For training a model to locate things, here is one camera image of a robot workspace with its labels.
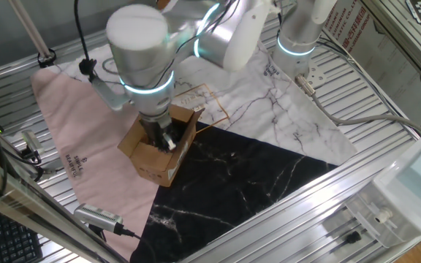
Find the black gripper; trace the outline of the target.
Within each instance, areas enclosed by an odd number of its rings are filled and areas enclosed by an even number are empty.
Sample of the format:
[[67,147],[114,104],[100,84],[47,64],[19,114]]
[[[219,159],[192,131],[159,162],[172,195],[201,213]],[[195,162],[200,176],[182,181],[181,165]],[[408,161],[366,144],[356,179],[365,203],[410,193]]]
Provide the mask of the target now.
[[166,110],[158,115],[140,113],[140,123],[148,135],[148,144],[160,151],[174,151],[177,147],[177,135],[173,131],[172,118]]

